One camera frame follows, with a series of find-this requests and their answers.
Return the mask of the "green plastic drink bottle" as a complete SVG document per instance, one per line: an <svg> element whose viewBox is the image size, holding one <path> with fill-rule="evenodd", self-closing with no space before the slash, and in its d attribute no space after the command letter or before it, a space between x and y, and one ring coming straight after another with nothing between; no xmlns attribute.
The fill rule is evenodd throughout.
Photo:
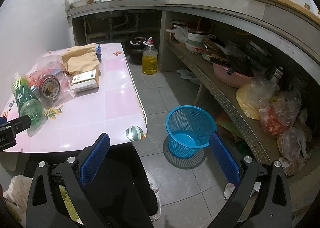
<svg viewBox="0 0 320 228"><path fill-rule="evenodd" d="M12 79L11 88L19 116L29 116L30 126L34 128L39 126L44 119L43 106L31 90L27 76L16 73Z"/></svg>

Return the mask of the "red drink can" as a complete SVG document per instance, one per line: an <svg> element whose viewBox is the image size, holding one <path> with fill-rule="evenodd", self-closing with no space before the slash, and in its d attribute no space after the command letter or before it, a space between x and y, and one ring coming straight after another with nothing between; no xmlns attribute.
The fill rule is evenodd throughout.
<svg viewBox="0 0 320 228"><path fill-rule="evenodd" d="M41 69L27 75L29 85L37 98L53 101L59 97L61 69Z"/></svg>

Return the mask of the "clear zip plastic bag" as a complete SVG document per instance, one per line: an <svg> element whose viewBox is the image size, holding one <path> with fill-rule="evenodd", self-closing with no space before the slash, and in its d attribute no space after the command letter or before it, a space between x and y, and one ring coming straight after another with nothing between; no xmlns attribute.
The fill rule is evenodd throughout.
<svg viewBox="0 0 320 228"><path fill-rule="evenodd" d="M42 57L34 70L27 74L31 90L49 108L74 98L69 77L58 54Z"/></svg>

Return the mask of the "white yellow medicine box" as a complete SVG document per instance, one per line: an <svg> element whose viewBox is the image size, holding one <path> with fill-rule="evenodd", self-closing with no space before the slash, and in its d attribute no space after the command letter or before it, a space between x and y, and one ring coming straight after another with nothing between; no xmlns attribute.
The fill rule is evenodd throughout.
<svg viewBox="0 0 320 228"><path fill-rule="evenodd" d="M99 88L99 69L81 72L72 77L72 90L75 93Z"/></svg>

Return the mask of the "brown paper tissue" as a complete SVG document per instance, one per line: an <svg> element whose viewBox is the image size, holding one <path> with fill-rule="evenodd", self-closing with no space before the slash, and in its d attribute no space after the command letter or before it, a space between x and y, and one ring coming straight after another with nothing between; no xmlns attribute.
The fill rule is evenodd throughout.
<svg viewBox="0 0 320 228"><path fill-rule="evenodd" d="M62 63L68 75L87 72L100 65L96 55L96 43L74 46L61 54Z"/></svg>

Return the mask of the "blue plastic trash basket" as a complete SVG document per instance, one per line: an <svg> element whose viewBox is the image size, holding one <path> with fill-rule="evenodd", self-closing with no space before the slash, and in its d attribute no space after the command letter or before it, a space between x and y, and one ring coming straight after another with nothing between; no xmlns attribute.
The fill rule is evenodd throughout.
<svg viewBox="0 0 320 228"><path fill-rule="evenodd" d="M171 110L165 126L169 150L178 158L190 158L207 147L210 135L217 131L213 117L193 105L183 105Z"/></svg>

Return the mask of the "blue wrapper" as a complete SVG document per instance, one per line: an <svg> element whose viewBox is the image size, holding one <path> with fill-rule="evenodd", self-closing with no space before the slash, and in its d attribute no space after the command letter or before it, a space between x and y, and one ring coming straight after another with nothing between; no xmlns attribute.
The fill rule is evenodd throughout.
<svg viewBox="0 0 320 228"><path fill-rule="evenodd" d="M101 54L101 46L100 46L100 44L98 44L96 46L96 56L98 58L98 61L101 62L102 54Z"/></svg>

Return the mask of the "red contents plastic bag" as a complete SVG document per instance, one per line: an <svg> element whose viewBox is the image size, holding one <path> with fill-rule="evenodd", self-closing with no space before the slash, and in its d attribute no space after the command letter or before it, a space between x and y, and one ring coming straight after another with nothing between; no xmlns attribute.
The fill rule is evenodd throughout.
<svg viewBox="0 0 320 228"><path fill-rule="evenodd" d="M275 92L259 109L260 124L264 132L277 136L291 128L300 106L301 97L297 91Z"/></svg>

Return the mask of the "pink patterned tablecloth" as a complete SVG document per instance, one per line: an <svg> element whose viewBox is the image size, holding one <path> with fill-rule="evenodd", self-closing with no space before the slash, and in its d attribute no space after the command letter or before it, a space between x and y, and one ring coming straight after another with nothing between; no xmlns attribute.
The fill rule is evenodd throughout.
<svg viewBox="0 0 320 228"><path fill-rule="evenodd" d="M135 141L127 130L135 127L145 137L148 133L145 112L132 80L120 43L101 45L102 62L99 88L80 92L57 106L55 118L48 118L40 130L29 136L16 136L16 145L8 153L57 153L82 150L92 145L101 133L111 145Z"/></svg>

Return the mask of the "yellow plastic bag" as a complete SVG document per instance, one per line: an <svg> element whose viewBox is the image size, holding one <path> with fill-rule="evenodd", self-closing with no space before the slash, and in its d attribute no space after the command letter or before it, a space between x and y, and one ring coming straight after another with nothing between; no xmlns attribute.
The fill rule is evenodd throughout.
<svg viewBox="0 0 320 228"><path fill-rule="evenodd" d="M276 85L263 77L255 77L236 91L236 100L250 119L260 120L259 110L270 100Z"/></svg>

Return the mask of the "pink plastic basin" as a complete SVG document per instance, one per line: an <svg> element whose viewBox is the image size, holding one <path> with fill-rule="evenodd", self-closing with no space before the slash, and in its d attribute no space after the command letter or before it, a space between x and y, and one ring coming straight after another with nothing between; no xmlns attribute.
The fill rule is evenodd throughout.
<svg viewBox="0 0 320 228"><path fill-rule="evenodd" d="M213 64L213 70L215 76L221 82L237 89L248 84L253 79L253 75L246 76L234 71L232 68L227 68L219 64Z"/></svg>

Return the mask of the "ceramic basin on counter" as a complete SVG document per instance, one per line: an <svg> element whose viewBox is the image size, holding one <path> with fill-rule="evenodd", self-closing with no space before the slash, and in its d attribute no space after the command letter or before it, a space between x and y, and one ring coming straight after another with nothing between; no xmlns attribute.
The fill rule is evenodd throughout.
<svg viewBox="0 0 320 228"><path fill-rule="evenodd" d="M94 2L94 0L78 0L78 1L73 2L71 4L71 8L83 7L83 6L91 4L93 2Z"/></svg>

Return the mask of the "stack of white bowls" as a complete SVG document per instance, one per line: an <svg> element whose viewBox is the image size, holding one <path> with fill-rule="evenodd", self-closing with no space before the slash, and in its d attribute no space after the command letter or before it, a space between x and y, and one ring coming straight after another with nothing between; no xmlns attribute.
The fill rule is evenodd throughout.
<svg viewBox="0 0 320 228"><path fill-rule="evenodd" d="M200 51L197 49L204 49L204 39L207 37L207 34L198 30L188 30L187 32L187 41L185 43L186 48L189 52L199 54Z"/></svg>

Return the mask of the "white plastic bag on shelf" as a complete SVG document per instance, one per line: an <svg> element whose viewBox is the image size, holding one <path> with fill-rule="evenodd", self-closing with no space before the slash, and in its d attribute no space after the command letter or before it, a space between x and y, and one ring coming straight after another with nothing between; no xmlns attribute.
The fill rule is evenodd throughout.
<svg viewBox="0 0 320 228"><path fill-rule="evenodd" d="M188 40L189 28L184 26L173 25L172 29L166 29L166 32L172 33L179 43L186 43Z"/></svg>

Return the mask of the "wooden cutting board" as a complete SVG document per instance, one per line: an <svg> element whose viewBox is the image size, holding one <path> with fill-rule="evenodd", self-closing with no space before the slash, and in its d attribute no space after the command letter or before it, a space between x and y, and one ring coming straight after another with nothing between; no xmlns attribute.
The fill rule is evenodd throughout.
<svg viewBox="0 0 320 228"><path fill-rule="evenodd" d="M274 3L281 4L282 6L286 6L292 10L295 10L296 12L304 15L305 17L308 17L310 20L315 22L319 25L319 17L315 15L310 10L306 9L305 7L299 5L298 3L292 1L292 0L268 0L273 1Z"/></svg>

